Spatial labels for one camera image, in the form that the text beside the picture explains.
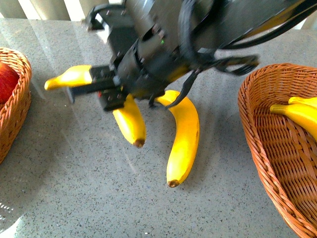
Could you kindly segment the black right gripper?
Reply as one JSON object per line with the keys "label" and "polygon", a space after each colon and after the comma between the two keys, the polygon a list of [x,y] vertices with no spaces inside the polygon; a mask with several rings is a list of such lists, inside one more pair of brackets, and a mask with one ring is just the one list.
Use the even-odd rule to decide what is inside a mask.
{"label": "black right gripper", "polygon": [[107,65],[89,69],[90,84],[66,88],[70,102],[74,103],[77,96],[99,92],[104,111],[122,108],[128,95],[152,104],[170,83],[189,71],[180,54],[169,51],[159,37],[137,40],[114,66],[113,70]]}

